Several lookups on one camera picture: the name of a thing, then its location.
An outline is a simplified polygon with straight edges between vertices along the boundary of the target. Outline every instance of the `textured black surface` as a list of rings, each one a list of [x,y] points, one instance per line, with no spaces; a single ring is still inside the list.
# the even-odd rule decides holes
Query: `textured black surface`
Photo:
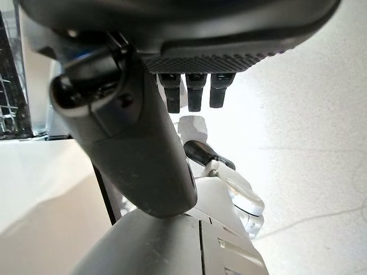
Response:
[[[236,73],[243,72],[267,55],[258,53],[224,54],[222,56],[196,56],[189,58],[144,58],[151,73]]]

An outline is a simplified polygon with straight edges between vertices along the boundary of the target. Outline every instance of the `white floor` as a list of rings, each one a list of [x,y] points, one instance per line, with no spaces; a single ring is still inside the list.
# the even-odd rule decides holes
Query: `white floor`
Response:
[[[111,227],[88,156],[74,140],[0,152],[0,274],[69,274]]]
[[[265,201],[254,244],[271,275],[367,274],[366,12],[345,0],[312,39],[238,74],[223,109],[205,88],[208,142]]]

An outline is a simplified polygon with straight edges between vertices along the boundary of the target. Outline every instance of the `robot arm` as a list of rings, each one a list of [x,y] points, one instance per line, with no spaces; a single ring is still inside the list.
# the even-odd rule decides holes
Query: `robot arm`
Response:
[[[311,37],[340,0],[21,0],[46,27],[37,51],[61,63],[55,110],[103,174],[139,210],[124,216],[74,274],[268,274],[250,241],[264,204],[229,160],[185,145],[206,166],[195,179],[169,112],[223,106],[237,72]]]

